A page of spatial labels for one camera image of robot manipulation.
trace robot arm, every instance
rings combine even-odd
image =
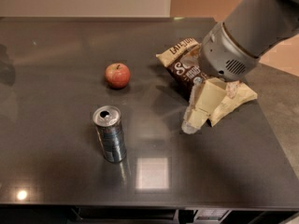
[[[204,38],[202,70],[238,80],[278,42],[298,33],[299,0],[243,0]]]

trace can lid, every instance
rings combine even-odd
[[[98,108],[93,114],[93,122],[96,125],[108,127],[115,124],[121,118],[120,110],[111,105]]]

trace snack bag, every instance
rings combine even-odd
[[[182,123],[185,133],[196,133],[208,119],[213,127],[240,105],[257,99],[257,93],[240,81],[224,82],[202,72],[200,48],[197,41],[187,38],[157,55],[190,97]]]

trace aluminum can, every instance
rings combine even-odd
[[[126,156],[121,112],[111,105],[98,108],[93,114],[93,122],[100,140],[104,157],[111,162],[119,162]]]

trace table surface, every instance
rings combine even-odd
[[[188,101],[155,55],[186,37],[201,41],[214,24],[0,21],[0,204],[299,210],[295,164],[285,154],[295,163],[299,77],[260,64],[246,77],[258,101],[214,128],[180,129]],[[104,80],[115,62],[132,74],[119,91]],[[106,161],[99,146],[92,115],[102,105],[121,110],[120,163]]]

